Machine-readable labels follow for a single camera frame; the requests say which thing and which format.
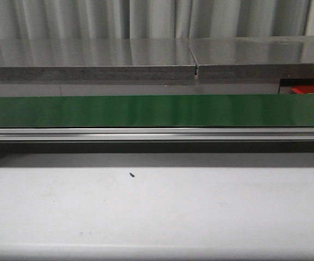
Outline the left grey countertop slab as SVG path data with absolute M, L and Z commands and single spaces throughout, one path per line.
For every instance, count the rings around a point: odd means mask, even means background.
M 0 40 L 0 82 L 193 79 L 182 39 Z

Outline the grey countertop slab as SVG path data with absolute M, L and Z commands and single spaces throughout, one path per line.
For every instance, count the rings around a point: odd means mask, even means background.
M 314 79 L 314 36 L 191 39 L 199 79 Z
M 0 40 L 0 82 L 193 79 L 182 39 Z

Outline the green conveyor belt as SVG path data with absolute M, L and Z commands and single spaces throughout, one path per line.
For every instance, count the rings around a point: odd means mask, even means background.
M 314 127 L 314 94 L 0 97 L 0 128 Z

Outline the right grey countertop slab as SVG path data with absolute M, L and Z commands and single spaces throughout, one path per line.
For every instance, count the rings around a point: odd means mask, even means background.
M 314 36 L 191 39 L 199 79 L 314 79 Z

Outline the red plastic tray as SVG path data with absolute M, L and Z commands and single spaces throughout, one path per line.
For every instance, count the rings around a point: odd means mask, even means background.
M 291 90 L 296 94 L 314 94 L 314 85 L 297 85 Z

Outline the grey pleated curtain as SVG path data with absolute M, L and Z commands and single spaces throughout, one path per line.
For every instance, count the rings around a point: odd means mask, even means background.
M 309 1 L 0 1 L 0 40 L 303 35 L 309 5 Z

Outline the aluminium conveyor side rail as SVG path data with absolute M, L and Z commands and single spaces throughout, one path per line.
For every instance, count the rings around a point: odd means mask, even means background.
M 314 127 L 0 128 L 0 142 L 314 141 Z

